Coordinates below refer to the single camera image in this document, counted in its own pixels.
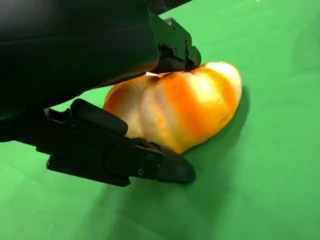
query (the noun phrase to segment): black plastic part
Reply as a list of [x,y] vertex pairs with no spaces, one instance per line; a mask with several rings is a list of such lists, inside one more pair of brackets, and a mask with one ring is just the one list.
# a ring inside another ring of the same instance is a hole
[[192,46],[189,32],[173,18],[162,20],[159,16],[150,14],[150,19],[160,56],[152,73],[191,71],[200,66],[201,55]]
[[1,0],[0,19],[0,120],[149,72],[159,61],[144,0]]
[[18,141],[50,155],[47,169],[119,187],[129,177],[191,182],[193,168],[180,155],[125,136],[120,118],[77,99],[71,108],[26,114],[2,125],[0,142]]

